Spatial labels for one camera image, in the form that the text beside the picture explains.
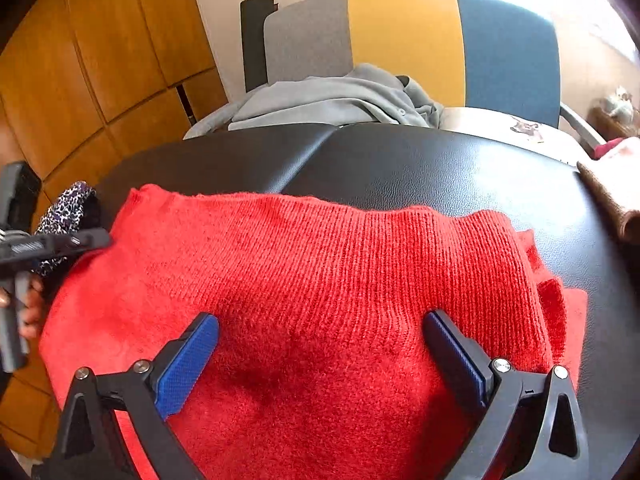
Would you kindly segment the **person's left hand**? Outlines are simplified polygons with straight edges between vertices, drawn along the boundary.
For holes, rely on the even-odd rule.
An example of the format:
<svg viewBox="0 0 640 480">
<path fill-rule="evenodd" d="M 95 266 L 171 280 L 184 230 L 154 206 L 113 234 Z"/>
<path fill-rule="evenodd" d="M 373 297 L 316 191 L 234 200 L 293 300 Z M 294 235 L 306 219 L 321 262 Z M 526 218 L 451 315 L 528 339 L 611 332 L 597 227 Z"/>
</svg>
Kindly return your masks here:
<svg viewBox="0 0 640 480">
<path fill-rule="evenodd" d="M 42 292 L 43 284 L 40 277 L 32 274 L 23 301 L 24 308 L 21 310 L 22 326 L 18 330 L 27 340 L 34 340 L 40 334 L 44 311 Z"/>
</svg>

